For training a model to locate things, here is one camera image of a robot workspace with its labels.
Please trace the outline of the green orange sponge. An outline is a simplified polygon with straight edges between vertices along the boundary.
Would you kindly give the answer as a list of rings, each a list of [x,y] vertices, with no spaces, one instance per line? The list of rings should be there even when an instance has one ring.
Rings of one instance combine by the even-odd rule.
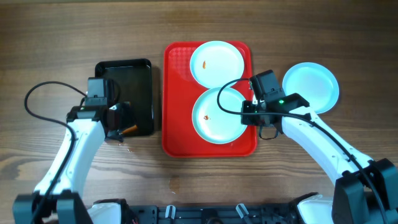
[[[124,129],[123,131],[120,132],[123,136],[132,136],[134,133],[136,133],[138,130],[138,127],[136,125],[128,127]]]

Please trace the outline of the pale blue plate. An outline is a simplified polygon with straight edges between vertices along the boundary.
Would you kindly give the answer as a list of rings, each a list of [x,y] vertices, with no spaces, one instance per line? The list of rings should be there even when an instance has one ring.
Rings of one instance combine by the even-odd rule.
[[[235,141],[246,130],[241,123],[241,117],[220,109],[239,112],[243,95],[233,89],[220,87],[205,91],[196,100],[192,109],[192,123],[197,134],[207,142],[213,144],[227,144]]]
[[[286,95],[298,93],[317,114],[330,111],[340,96],[340,87],[334,74],[314,62],[298,63],[288,69],[282,80],[282,88]]]
[[[190,71],[201,86],[209,89],[222,87],[243,76],[244,59],[232,44],[209,41],[194,50],[190,59]]]

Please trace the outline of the pale blue plate top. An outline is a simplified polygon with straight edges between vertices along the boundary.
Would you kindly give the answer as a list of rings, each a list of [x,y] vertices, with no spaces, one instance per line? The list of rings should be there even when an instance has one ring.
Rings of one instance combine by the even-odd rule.
[[[194,50],[190,59],[190,71],[201,86],[209,89],[222,87],[243,76],[244,59],[232,44],[209,41]]]

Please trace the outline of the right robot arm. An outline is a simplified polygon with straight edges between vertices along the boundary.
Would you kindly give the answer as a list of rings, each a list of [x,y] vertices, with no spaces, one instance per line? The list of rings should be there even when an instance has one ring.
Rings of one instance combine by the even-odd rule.
[[[243,124],[273,126],[302,146],[335,186],[294,202],[299,223],[397,223],[397,167],[375,161],[328,127],[297,93],[286,95],[273,71],[249,78],[256,102],[243,102]]]

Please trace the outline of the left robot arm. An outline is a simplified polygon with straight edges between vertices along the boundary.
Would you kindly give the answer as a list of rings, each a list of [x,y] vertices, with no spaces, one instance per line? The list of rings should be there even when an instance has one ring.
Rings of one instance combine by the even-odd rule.
[[[134,122],[128,102],[120,102],[120,85],[112,79],[89,78],[88,91],[60,125],[66,128],[58,153],[31,194],[16,197],[16,223],[138,223],[125,199],[107,199],[86,208],[81,195],[93,158],[107,138],[123,140],[122,130]]]

